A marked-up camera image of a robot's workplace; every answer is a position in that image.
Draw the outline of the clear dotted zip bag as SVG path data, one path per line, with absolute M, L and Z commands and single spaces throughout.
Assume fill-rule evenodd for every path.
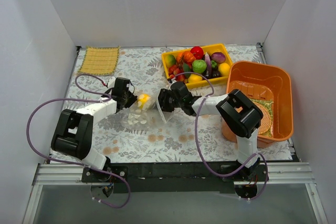
M 128 130 L 148 130 L 155 127 L 160 127 L 166 124 L 173 116 L 173 112 L 162 112 L 158 108 L 158 96 L 150 95 L 152 104 L 147 110 L 141 110 L 134 103 L 123 112 L 121 125 Z

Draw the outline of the fake green yellow mango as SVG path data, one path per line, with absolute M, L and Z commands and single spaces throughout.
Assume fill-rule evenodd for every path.
M 172 54 L 168 54 L 164 56 L 164 62 L 166 67 L 170 68 L 176 64 L 176 58 Z

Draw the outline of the fake green vegetable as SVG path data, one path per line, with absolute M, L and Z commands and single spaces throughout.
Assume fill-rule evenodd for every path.
M 202 74 L 206 70 L 206 63 L 204 60 L 195 60 L 192 63 L 192 70 L 195 73 Z

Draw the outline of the fake purple eggplant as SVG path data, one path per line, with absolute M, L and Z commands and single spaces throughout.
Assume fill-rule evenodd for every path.
M 212 63 L 209 54 L 206 52 L 204 55 L 204 61 L 206 63 L 205 77 L 210 79 L 212 76 Z

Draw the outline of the fake red apple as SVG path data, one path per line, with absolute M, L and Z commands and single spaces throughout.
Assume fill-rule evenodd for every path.
M 200 46 L 195 46 L 190 50 L 190 53 L 193 54 L 196 60 L 203 59 L 204 51 Z

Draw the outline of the fake purple onion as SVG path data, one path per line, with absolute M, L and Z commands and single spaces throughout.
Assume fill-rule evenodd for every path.
M 222 52 L 214 52 L 211 55 L 211 59 L 216 63 L 221 64 L 226 61 L 226 56 Z

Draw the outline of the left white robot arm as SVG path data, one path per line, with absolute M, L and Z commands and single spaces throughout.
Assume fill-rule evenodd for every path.
M 93 167 L 93 175 L 98 181 L 108 181 L 112 175 L 108 166 L 110 161 L 93 146 L 93 126 L 137 101 L 138 97 L 130 91 L 131 86 L 129 79 L 113 77 L 99 102 L 77 110 L 63 110 L 51 141 L 51 149 Z

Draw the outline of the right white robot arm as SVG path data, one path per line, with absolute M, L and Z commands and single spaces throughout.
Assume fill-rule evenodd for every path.
M 257 174 L 256 166 L 260 163 L 257 136 L 264 114 L 240 90 L 202 97 L 192 95 L 185 83 L 175 82 L 169 89 L 160 90 L 156 104 L 162 115 L 172 113 L 176 108 L 189 116 L 220 115 L 237 138 L 238 176 L 248 181 Z

